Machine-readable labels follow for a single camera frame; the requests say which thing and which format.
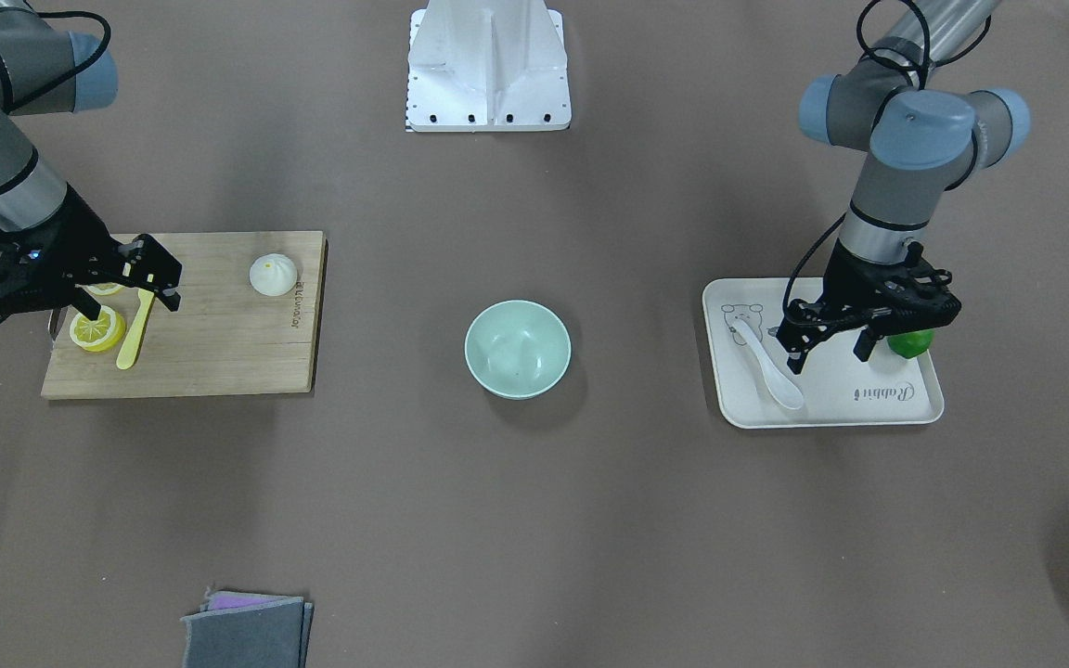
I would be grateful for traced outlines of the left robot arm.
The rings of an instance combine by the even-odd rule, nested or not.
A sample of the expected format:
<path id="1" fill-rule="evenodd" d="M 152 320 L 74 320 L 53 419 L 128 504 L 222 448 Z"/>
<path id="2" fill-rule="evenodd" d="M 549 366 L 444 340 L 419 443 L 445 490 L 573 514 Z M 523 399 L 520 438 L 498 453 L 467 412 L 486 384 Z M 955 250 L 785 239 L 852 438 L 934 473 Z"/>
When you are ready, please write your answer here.
<path id="1" fill-rule="evenodd" d="M 865 153 L 834 239 L 817 300 L 783 299 L 777 338 L 786 364 L 843 331 L 869 360 L 882 339 L 949 326 L 961 312 L 951 274 L 926 261 L 923 238 L 939 200 L 977 171 L 1023 146 L 1031 110 L 1013 90 L 955 94 L 930 77 L 975 47 L 991 26 L 994 1 L 908 1 L 907 14 L 845 75 L 815 80 L 799 103 L 809 138 Z"/>

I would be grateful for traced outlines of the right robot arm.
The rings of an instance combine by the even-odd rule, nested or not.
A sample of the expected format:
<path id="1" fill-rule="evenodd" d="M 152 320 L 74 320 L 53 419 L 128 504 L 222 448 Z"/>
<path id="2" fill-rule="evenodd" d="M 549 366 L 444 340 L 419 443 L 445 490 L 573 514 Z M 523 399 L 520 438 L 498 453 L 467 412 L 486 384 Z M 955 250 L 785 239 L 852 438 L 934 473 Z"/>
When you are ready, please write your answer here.
<path id="1" fill-rule="evenodd" d="M 109 53 L 113 31 L 62 31 L 56 14 L 27 1 L 0 1 L 0 319 L 71 307 L 95 319 L 88 288 L 117 283 L 181 304 L 182 265 L 159 240 L 114 239 L 67 178 L 41 155 L 17 116 L 81 113 L 115 100 Z"/>

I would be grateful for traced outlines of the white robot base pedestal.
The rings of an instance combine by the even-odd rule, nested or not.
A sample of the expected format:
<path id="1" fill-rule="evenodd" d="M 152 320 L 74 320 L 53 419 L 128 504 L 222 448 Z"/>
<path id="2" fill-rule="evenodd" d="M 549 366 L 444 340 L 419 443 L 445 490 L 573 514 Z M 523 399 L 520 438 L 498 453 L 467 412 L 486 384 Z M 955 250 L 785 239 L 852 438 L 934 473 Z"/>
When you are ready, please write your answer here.
<path id="1" fill-rule="evenodd" d="M 408 27 L 407 131 L 570 127 L 564 21 L 543 1 L 430 1 Z"/>

